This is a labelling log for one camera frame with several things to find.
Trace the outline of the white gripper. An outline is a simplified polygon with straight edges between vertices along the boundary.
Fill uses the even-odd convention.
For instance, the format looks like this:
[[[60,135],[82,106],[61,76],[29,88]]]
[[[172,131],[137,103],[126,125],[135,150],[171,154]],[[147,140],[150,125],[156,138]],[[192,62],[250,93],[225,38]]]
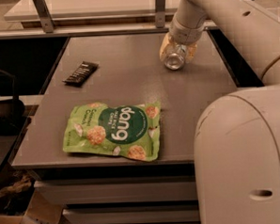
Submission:
[[[167,51],[172,48],[174,41],[177,44],[187,45],[185,62],[190,63],[197,50],[195,42],[200,39],[203,33],[205,19],[206,15],[204,14],[188,17],[176,13],[169,25],[169,33],[166,33],[163,37],[160,47],[160,60],[165,60]]]

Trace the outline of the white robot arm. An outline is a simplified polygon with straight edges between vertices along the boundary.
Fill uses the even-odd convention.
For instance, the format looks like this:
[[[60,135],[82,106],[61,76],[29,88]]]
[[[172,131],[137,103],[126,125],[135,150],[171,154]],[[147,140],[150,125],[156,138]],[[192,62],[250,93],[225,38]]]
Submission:
[[[280,17],[251,0],[180,0],[161,47],[211,18],[263,83],[209,105],[194,133],[201,224],[280,224]]]

